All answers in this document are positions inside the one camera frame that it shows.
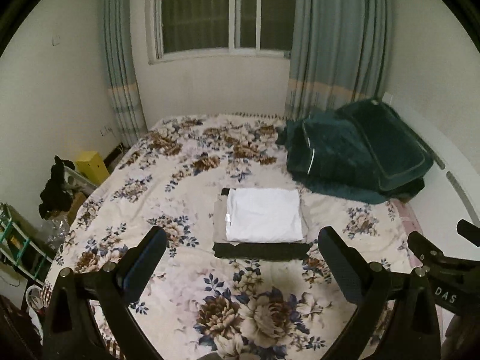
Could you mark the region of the black clothes pile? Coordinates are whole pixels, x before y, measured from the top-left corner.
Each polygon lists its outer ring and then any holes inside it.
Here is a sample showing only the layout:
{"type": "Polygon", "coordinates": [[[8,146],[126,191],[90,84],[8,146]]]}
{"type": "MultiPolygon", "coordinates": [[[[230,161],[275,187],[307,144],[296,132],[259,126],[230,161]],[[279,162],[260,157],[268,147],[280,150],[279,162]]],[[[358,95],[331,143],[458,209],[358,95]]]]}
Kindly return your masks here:
{"type": "Polygon", "coordinates": [[[50,169],[50,178],[40,193],[41,204],[38,207],[42,219],[49,219],[54,213],[69,211],[72,205],[72,196],[64,189],[64,169],[74,170],[74,163],[63,160],[55,155],[55,164],[50,169]]]}

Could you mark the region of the pink checked bed sheet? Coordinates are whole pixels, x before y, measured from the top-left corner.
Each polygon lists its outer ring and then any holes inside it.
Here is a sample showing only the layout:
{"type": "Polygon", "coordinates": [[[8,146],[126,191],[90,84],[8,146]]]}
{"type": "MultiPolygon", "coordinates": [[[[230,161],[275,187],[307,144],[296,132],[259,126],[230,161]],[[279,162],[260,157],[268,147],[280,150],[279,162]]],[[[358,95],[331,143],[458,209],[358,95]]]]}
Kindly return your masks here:
{"type": "Polygon", "coordinates": [[[398,232],[400,233],[401,244],[398,250],[406,253],[411,268],[419,267],[421,265],[419,258],[408,247],[408,236],[414,232],[423,234],[423,231],[411,205],[398,199],[391,199],[386,205],[391,219],[400,223],[398,232]]]}

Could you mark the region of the white headphones on floor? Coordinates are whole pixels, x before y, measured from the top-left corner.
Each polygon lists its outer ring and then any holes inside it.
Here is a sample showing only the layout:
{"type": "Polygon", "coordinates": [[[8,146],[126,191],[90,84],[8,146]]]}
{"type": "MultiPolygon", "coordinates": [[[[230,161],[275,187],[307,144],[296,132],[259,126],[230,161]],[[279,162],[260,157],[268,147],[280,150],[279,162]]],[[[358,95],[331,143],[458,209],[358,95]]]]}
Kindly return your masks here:
{"type": "Polygon", "coordinates": [[[39,317],[44,317],[46,308],[41,297],[41,288],[37,285],[30,285],[25,292],[24,299],[27,304],[27,311],[30,316],[36,314],[39,317]]]}

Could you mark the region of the floral bed quilt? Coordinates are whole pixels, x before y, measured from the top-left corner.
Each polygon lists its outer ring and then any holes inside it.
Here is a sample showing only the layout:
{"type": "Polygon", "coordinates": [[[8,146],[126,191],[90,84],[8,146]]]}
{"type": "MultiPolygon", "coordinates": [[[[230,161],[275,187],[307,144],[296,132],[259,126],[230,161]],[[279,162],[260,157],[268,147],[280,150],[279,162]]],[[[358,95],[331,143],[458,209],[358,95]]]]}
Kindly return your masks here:
{"type": "Polygon", "coordinates": [[[96,271],[119,261],[154,226],[168,246],[130,312],[165,359],[319,359],[343,330],[348,303],[317,247],[334,228],[367,261],[411,270],[400,223],[386,203],[312,193],[286,169],[277,144],[282,121],[252,115],[160,120],[77,212],[41,295],[64,267],[96,271]],[[312,246],[303,260],[216,258],[214,205],[223,188],[295,189],[312,246]]]}

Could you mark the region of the white bed headboard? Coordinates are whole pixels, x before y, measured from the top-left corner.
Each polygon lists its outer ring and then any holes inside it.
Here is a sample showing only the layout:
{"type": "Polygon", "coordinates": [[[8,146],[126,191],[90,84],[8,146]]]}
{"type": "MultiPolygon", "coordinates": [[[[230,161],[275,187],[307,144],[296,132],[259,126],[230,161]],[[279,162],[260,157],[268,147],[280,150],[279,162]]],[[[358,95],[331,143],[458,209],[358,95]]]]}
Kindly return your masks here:
{"type": "Polygon", "coordinates": [[[478,260],[479,247],[459,235],[456,225],[462,219],[479,225],[479,174],[462,152],[411,106],[397,102],[389,93],[382,100],[397,111],[433,156],[425,189],[410,203],[424,235],[448,256],[478,260]]]}

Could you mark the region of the green white shelf rack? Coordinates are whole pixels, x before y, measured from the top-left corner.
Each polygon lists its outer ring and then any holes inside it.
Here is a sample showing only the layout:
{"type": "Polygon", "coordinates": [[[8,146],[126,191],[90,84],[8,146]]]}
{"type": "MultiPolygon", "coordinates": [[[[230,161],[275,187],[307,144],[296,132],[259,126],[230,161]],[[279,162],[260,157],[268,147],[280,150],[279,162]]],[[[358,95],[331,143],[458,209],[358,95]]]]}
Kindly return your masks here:
{"type": "Polygon", "coordinates": [[[1,204],[1,257],[25,278],[43,286],[52,264],[46,253],[14,220],[7,204],[1,204]]]}

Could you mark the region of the black folded garment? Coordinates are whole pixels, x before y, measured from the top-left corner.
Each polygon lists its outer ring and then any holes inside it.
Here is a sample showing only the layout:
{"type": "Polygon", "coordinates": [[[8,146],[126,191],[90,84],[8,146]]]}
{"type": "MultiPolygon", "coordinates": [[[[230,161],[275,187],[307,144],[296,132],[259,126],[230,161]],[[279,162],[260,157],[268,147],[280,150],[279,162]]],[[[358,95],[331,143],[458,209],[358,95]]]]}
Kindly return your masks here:
{"type": "Polygon", "coordinates": [[[270,262],[289,262],[303,260],[307,256],[312,244],[307,242],[308,222],[302,219],[304,239],[295,243],[238,243],[228,241],[224,226],[224,215],[227,208],[229,188],[223,188],[214,205],[213,213],[213,247],[216,258],[227,259],[260,259],[270,262]]]}

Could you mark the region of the yellow box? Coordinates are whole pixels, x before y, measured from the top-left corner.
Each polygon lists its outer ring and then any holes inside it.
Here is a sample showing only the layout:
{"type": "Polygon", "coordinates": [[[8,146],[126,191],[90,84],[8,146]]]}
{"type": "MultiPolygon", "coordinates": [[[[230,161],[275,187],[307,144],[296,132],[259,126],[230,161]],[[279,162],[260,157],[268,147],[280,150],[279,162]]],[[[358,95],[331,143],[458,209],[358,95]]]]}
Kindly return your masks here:
{"type": "Polygon", "coordinates": [[[96,151],[86,151],[75,161],[76,168],[95,185],[101,185],[108,177],[109,171],[100,154],[96,151]]]}

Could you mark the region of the dark green pillow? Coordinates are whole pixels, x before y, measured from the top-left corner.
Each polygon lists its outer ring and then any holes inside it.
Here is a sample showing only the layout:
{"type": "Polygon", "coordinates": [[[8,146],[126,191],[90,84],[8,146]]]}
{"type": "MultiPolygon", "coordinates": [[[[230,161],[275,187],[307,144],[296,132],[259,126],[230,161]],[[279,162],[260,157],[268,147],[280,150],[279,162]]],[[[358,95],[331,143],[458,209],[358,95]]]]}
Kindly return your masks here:
{"type": "Polygon", "coordinates": [[[425,188],[433,157],[391,106],[372,98],[342,106],[337,113],[360,133],[381,193],[409,200],[425,188]]]}

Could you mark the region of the dark green blanket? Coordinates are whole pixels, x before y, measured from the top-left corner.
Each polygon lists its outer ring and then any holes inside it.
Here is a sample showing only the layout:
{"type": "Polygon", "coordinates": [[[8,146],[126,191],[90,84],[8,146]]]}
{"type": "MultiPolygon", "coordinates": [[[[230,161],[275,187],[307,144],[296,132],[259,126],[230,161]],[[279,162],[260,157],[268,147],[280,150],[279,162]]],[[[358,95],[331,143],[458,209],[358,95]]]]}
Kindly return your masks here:
{"type": "Polygon", "coordinates": [[[394,198],[379,191],[360,133],[338,113],[288,119],[278,133],[277,144],[287,152],[287,172],[310,191],[371,205],[394,198]]]}

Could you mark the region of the left grey-green curtain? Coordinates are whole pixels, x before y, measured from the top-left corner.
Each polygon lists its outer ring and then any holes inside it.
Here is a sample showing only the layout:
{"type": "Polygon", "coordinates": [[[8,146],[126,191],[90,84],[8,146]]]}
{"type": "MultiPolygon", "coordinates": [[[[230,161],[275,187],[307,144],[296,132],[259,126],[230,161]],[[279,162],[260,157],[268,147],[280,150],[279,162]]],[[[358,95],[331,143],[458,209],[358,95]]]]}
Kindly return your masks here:
{"type": "Polygon", "coordinates": [[[146,120],[134,69],[130,34],[130,0],[101,0],[101,40],[106,83],[124,146],[146,134],[146,120]]]}

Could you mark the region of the grey-green curtain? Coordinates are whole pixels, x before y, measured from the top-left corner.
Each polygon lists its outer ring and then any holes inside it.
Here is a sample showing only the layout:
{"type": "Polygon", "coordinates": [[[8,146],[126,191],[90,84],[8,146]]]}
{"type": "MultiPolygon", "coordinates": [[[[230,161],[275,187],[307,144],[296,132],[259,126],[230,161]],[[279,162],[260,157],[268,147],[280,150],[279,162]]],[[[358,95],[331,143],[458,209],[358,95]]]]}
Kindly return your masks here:
{"type": "Polygon", "coordinates": [[[124,146],[146,134],[146,120],[134,69],[130,34],[130,0],[101,0],[101,40],[106,83],[124,146]]]}
{"type": "Polygon", "coordinates": [[[393,0],[296,0],[285,115],[383,95],[391,55],[393,0]]]}

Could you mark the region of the right grey-green curtain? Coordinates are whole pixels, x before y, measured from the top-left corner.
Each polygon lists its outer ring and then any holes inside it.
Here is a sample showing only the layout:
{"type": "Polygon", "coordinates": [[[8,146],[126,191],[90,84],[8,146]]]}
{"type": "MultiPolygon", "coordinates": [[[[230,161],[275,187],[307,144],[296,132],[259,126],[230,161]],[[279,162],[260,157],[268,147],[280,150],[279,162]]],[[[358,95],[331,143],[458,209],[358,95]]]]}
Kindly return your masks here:
{"type": "Polygon", "coordinates": [[[383,95],[391,55],[393,0],[296,0],[285,115],[383,95]]]}

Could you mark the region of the window with white frame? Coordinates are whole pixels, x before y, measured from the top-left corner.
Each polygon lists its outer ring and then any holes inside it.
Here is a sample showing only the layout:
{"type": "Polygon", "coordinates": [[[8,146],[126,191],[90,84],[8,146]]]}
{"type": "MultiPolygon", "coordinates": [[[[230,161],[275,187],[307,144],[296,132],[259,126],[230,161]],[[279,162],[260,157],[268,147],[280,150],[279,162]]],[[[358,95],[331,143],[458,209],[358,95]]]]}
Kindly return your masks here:
{"type": "Polygon", "coordinates": [[[295,0],[149,0],[154,61],[213,55],[289,58],[295,0]]]}

